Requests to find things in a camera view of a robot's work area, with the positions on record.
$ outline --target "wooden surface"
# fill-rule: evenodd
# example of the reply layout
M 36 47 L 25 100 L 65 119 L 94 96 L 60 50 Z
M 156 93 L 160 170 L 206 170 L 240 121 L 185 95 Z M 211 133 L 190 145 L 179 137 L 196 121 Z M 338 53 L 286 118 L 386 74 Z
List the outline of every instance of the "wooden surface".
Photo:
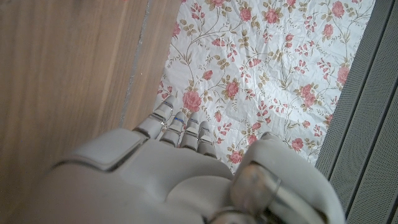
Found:
M 179 4 L 0 0 L 0 223 L 60 156 L 152 111 Z
M 148 27 L 151 32 L 144 33 L 141 53 L 137 61 L 131 91 L 131 95 L 134 97 L 129 100 L 123 122 L 123 127 L 127 129 L 137 126 L 147 116 L 141 111 L 150 111 L 154 107 L 160 78 L 157 76 L 148 77 L 146 74 L 154 74 L 158 71 L 162 71 L 163 74 L 171 39 L 160 39 L 159 37 L 165 34 L 171 37 L 173 30 L 169 30 L 168 27 L 174 27 L 181 3 L 181 1 L 176 2 L 174 0 L 162 0 L 162 2 L 164 4 L 156 4 L 151 9 L 158 13 L 158 17 L 148 17 L 148 24 L 152 24 Z M 167 21 L 167 27 L 159 21 Z

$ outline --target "perforated metal panel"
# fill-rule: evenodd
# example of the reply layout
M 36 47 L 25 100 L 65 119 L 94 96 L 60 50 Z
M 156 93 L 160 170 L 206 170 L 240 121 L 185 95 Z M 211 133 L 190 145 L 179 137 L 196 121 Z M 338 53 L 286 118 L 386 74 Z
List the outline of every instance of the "perforated metal panel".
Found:
M 396 89 L 397 16 L 398 5 L 395 4 L 330 177 L 346 211 L 352 204 Z
M 328 179 L 368 77 L 393 0 L 376 1 L 315 167 Z
M 394 215 L 391 224 L 398 224 L 398 211 L 396 211 L 396 214 Z
M 348 223 L 388 223 L 388 219 L 396 210 L 394 206 L 398 195 L 397 161 L 398 91 L 391 102 L 359 185 L 347 217 Z

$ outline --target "white floral sheet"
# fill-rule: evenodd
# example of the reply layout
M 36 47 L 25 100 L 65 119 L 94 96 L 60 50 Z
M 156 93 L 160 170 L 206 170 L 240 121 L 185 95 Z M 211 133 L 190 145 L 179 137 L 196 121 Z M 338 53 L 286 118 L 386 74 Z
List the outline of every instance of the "white floral sheet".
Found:
M 155 107 L 199 112 L 232 171 L 266 131 L 315 164 L 373 5 L 182 0 Z

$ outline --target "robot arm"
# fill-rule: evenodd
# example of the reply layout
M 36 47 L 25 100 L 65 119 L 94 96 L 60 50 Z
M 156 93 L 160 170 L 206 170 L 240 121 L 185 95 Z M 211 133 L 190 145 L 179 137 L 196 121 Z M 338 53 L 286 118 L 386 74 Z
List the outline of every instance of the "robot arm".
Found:
M 181 141 L 181 112 L 155 140 L 174 102 L 168 97 L 133 131 L 115 129 L 62 159 L 9 223 L 345 222 L 328 181 L 269 133 L 235 176 L 215 159 L 209 125 L 195 113 Z

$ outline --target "robot finger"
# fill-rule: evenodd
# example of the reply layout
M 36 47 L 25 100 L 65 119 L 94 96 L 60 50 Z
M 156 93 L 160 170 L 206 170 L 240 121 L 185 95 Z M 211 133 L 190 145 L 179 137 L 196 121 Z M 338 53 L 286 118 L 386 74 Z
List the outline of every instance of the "robot finger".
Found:
M 182 136 L 180 147 L 186 147 L 194 151 L 198 148 L 198 135 L 199 135 L 199 114 L 192 113 L 187 122 L 185 134 Z
M 162 130 L 163 124 L 173 112 L 175 101 L 176 98 L 170 95 L 152 114 L 134 128 L 133 131 L 139 131 L 140 133 L 145 134 L 148 138 L 157 138 Z
M 180 111 L 175 115 L 171 125 L 159 141 L 166 142 L 173 147 L 177 147 L 184 124 L 185 114 Z
M 207 121 L 204 121 L 200 124 L 198 138 L 198 152 L 205 156 L 210 156 L 217 159 L 216 151 L 211 139 L 210 126 Z

